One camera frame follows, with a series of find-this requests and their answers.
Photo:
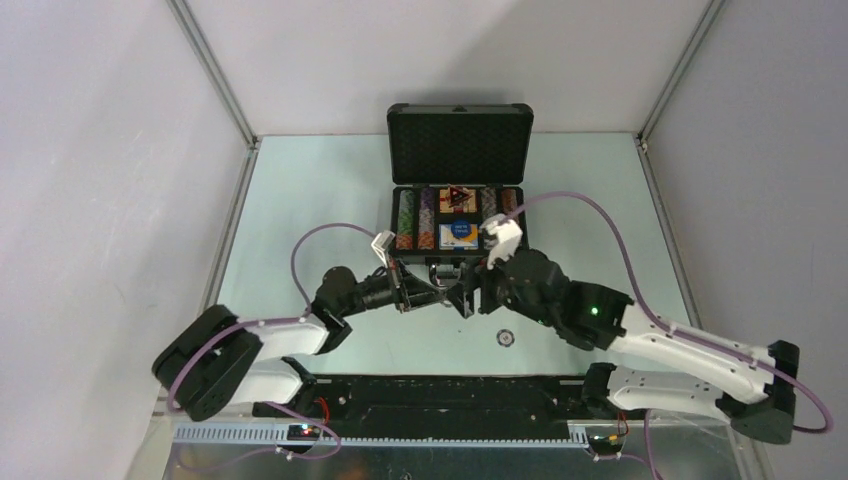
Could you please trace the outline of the red card deck box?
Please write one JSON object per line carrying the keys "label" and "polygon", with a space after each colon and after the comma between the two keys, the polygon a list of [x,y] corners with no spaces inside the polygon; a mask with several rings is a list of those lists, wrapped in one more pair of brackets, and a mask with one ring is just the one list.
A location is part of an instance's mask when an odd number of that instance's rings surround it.
{"label": "red card deck box", "polygon": [[439,190],[441,214],[477,213],[477,191],[465,187],[447,187]]}

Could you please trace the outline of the blue small blind button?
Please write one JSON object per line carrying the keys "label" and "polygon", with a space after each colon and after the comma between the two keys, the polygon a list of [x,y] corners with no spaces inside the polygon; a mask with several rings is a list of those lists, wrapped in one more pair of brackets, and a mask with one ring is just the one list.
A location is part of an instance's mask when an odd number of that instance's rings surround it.
{"label": "blue small blind button", "polygon": [[472,234],[472,225],[465,220],[456,220],[450,225],[450,230],[456,238],[467,238]]}

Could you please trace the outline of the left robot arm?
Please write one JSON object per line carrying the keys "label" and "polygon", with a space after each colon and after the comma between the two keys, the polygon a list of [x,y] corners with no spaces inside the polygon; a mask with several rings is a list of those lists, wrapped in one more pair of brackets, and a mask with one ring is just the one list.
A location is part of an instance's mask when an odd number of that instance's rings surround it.
{"label": "left robot arm", "polygon": [[347,317],[392,306],[401,313],[446,303],[451,291],[413,275],[398,262],[362,280],[347,267],[328,270],[305,313],[244,319],[223,304],[207,308],[154,360],[166,406],[201,422],[230,405],[274,402],[292,416],[316,403],[297,355],[335,350],[351,333]]}

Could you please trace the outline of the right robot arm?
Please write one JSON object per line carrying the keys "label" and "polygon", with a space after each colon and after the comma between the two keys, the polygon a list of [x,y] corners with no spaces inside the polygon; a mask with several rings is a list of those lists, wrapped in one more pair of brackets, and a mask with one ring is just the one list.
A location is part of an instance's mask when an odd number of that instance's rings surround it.
{"label": "right robot arm", "polygon": [[786,445],[794,432],[800,349],[777,340],[766,347],[724,339],[670,321],[658,326],[629,295],[569,279],[535,249],[489,266],[484,259],[456,266],[450,293],[466,316],[499,308],[549,327],[585,351],[633,355],[666,366],[642,372],[596,363],[581,392],[585,411],[661,409],[721,420],[754,440]]}

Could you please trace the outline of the red triangular dealer button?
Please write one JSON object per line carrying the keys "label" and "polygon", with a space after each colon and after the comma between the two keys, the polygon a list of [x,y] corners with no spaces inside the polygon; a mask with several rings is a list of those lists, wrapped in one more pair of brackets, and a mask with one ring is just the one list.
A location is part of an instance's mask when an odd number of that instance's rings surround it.
{"label": "red triangular dealer button", "polygon": [[451,207],[455,207],[466,202],[471,196],[472,193],[464,187],[453,185],[448,187],[448,204]]}

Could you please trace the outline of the black poker case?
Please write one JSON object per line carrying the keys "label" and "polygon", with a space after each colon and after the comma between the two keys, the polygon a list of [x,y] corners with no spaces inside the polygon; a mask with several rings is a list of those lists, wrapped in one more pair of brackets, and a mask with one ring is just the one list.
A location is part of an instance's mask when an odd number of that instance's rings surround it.
{"label": "black poker case", "polygon": [[[390,229],[396,234],[399,195],[402,190],[415,193],[411,250],[399,250],[396,238],[391,249],[394,257],[408,266],[425,269],[427,279],[437,287],[456,282],[464,263],[484,260],[480,211],[480,191],[493,187],[498,191],[517,189],[519,206],[532,127],[533,109],[525,103],[508,104],[411,104],[396,103],[386,113],[391,178],[394,184]],[[478,212],[441,214],[439,190],[449,186],[477,191]],[[419,250],[418,210],[420,192],[435,190],[433,250]],[[445,251],[438,248],[438,227],[456,220],[478,226],[479,248]]]}

